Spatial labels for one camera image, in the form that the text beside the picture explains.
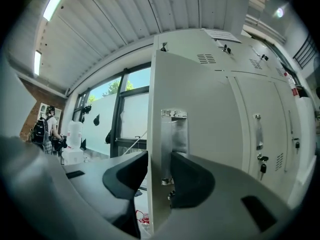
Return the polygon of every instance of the tree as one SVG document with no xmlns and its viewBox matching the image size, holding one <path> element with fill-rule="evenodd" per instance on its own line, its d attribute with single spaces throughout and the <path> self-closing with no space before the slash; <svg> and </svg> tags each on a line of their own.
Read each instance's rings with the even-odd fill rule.
<svg viewBox="0 0 320 240">
<path fill-rule="evenodd" d="M 119 85 L 120 85 L 120 81 L 114 81 L 113 83 L 110 83 L 109 87 L 108 87 L 108 91 L 104 92 L 102 94 L 102 97 L 106 97 L 106 96 L 111 95 L 111 94 L 116 94 L 118 92 Z M 134 89 L 134 85 L 132 83 L 130 83 L 130 81 L 128 81 L 127 84 L 126 84 L 125 90 L 129 91 L 129 90 L 132 90 L 132 89 Z"/>
<path fill-rule="evenodd" d="M 94 101 L 96 101 L 96 100 L 97 100 L 96 96 L 94 96 L 93 94 L 91 94 L 91 95 L 89 96 L 89 98 L 88 98 L 88 103 L 94 102 Z"/>
</svg>

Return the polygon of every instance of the brick wall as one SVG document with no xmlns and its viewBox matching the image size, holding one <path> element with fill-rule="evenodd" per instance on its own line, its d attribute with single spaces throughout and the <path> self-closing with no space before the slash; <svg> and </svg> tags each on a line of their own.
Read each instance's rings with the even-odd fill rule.
<svg viewBox="0 0 320 240">
<path fill-rule="evenodd" d="M 34 107 L 32 108 L 29 116 L 25 120 L 25 123 L 22 127 L 22 130 L 20 132 L 20 138 L 24 141 L 27 140 L 28 138 L 28 133 L 30 132 L 30 129 L 32 129 L 35 126 L 35 123 L 37 122 L 37 117 L 40 109 L 40 104 L 44 103 L 50 106 L 54 106 L 57 109 L 62 110 L 62 114 L 60 117 L 60 122 L 59 122 L 59 130 L 58 132 L 60 133 L 60 128 L 62 124 L 62 119 L 63 119 L 63 113 L 66 105 L 66 99 L 62 98 L 60 96 L 57 96 L 51 92 L 48 92 L 24 79 L 20 79 L 21 82 L 24 84 L 26 89 L 29 91 L 29 93 L 36 99 L 36 103 Z"/>
</svg>

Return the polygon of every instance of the corrugated ceiling panel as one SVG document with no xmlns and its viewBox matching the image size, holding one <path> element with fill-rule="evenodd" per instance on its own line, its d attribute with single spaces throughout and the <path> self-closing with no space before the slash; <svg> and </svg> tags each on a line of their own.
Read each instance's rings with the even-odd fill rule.
<svg viewBox="0 0 320 240">
<path fill-rule="evenodd" d="M 139 39 L 138 34 L 133 28 L 130 18 L 123 11 L 120 1 L 118 0 L 94 0 L 103 14 L 109 19 L 111 24 L 117 30 L 119 35 L 126 44 L 132 43 Z"/>
<path fill-rule="evenodd" d="M 70 87 L 102 58 L 58 14 L 53 15 L 45 29 L 40 51 L 40 75 L 63 88 Z"/>
<path fill-rule="evenodd" d="M 116 0 L 123 15 L 130 22 L 130 25 L 139 39 L 150 36 L 143 12 L 141 12 L 135 0 Z"/>
<path fill-rule="evenodd" d="M 146 25 L 149 34 L 154 35 L 160 32 L 154 12 L 150 6 L 149 0 L 133 0 L 140 11 L 143 23 Z"/>
<path fill-rule="evenodd" d="M 56 13 L 102 57 L 125 45 L 93 0 L 63 0 Z"/>
<path fill-rule="evenodd" d="M 176 29 L 170 0 L 149 0 L 161 32 Z"/>
<path fill-rule="evenodd" d="M 223 29 L 228 0 L 200 0 L 201 27 Z"/>
<path fill-rule="evenodd" d="M 187 29 L 189 27 L 188 8 L 186 0 L 169 0 L 173 12 L 176 29 Z"/>
<path fill-rule="evenodd" d="M 185 1 L 186 1 L 189 28 L 199 28 L 198 0 L 185 0 Z"/>
<path fill-rule="evenodd" d="M 36 1 L 8 46 L 30 71 L 37 24 L 47 0 Z M 62 0 L 41 40 L 40 77 L 67 89 L 98 61 L 145 37 L 187 28 L 241 30 L 236 15 L 244 4 L 242 0 Z"/>
</svg>

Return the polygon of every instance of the person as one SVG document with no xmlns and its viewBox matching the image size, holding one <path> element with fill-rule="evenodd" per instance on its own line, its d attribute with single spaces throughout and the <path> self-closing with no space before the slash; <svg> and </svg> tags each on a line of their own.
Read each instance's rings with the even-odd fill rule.
<svg viewBox="0 0 320 240">
<path fill-rule="evenodd" d="M 44 135 L 43 151 L 45 154 L 51 155 L 53 152 L 53 146 L 51 142 L 51 136 L 53 135 L 58 140 L 62 140 L 62 137 L 58 134 L 57 119 L 54 117 L 56 109 L 54 106 L 48 106 L 45 112 L 45 120 L 48 125 L 48 131 Z"/>
</svg>

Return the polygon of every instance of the sky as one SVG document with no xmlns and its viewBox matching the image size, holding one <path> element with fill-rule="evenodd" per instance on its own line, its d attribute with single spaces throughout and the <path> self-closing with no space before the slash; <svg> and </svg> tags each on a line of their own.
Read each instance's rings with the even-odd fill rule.
<svg viewBox="0 0 320 240">
<path fill-rule="evenodd" d="M 128 80 L 131 84 L 133 84 L 134 88 L 140 88 L 144 86 L 148 86 L 150 84 L 150 68 L 142 69 L 133 73 L 129 74 Z M 100 85 L 99 87 L 93 89 L 90 92 L 90 95 L 94 95 L 96 99 L 101 99 L 102 94 L 108 91 L 109 84 L 112 84 L 115 81 L 120 81 L 120 77 L 112 80 L 110 82 L 107 82 L 103 85 Z"/>
</svg>

